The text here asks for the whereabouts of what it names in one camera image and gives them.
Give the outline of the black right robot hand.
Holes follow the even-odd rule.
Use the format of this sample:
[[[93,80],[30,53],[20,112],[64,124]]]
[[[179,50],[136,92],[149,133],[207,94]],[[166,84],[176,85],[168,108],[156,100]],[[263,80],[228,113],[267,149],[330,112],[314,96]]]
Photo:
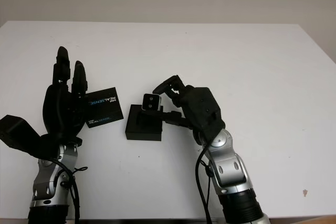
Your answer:
[[[196,128],[196,123],[191,114],[191,110],[187,102],[183,101],[183,98],[193,88],[194,87],[191,85],[185,86],[180,77],[178,75],[174,75],[157,86],[153,90],[153,94],[165,93],[177,108],[182,109],[184,114],[184,117],[182,117],[181,112],[177,111],[163,113],[162,120],[168,124],[186,127],[192,130],[194,140],[198,145],[202,145],[199,137],[199,130]]]

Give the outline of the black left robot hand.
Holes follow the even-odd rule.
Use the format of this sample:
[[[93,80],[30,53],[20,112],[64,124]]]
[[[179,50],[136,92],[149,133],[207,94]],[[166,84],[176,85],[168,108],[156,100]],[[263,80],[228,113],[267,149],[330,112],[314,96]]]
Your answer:
[[[60,46],[53,66],[52,84],[47,88],[43,104],[43,120],[47,133],[61,144],[82,145],[77,135],[85,123],[88,83],[81,61],[76,61],[71,87],[68,51]]]

